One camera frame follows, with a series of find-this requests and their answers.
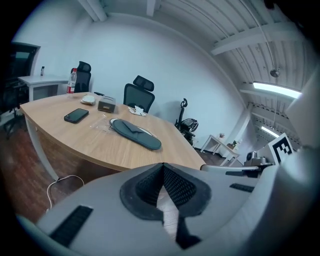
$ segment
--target potted plant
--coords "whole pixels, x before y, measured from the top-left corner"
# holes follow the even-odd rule
[[[220,132],[219,133],[219,140],[223,140],[225,138],[225,134]]]
[[[237,145],[237,142],[235,140],[232,142],[232,144],[230,143],[227,144],[227,146],[232,150],[235,148],[236,145]]]

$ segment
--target small box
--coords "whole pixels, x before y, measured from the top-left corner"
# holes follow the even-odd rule
[[[102,99],[99,100],[98,110],[113,113],[116,107],[116,99],[103,96]]]

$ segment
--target black phone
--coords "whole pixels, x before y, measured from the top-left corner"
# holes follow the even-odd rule
[[[79,123],[82,119],[84,119],[87,115],[89,115],[88,110],[78,108],[72,111],[71,113],[65,115],[63,119],[66,122],[76,124]]]

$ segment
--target chair backrest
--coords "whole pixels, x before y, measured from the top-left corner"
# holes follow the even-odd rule
[[[141,87],[127,83],[124,87],[123,104],[134,108],[138,106],[144,109],[143,111],[148,113],[152,103],[155,100],[155,96]]]
[[[153,90],[155,89],[155,84],[153,82],[149,81],[148,79],[145,79],[141,75],[138,75],[134,79],[133,84],[135,86],[142,87],[143,89],[145,89],[149,92],[153,92]]]
[[[89,92],[89,82],[91,78],[90,71],[91,66],[88,63],[79,61],[79,65],[76,69],[76,82],[74,87],[75,93]]]

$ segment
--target fluorescent light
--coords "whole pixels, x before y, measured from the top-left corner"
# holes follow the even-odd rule
[[[256,89],[266,90],[270,92],[275,92],[278,94],[284,94],[289,97],[298,98],[301,94],[301,92],[298,92],[296,90],[291,90],[287,88],[283,88],[277,85],[271,85],[267,83],[261,83],[261,82],[253,82],[253,86]]]
[[[264,131],[266,131],[267,133],[270,133],[271,135],[273,135],[273,136],[276,137],[276,138],[279,137],[278,134],[276,134],[276,133],[274,133],[273,131],[267,129],[266,127],[261,126],[261,129],[264,130]]]

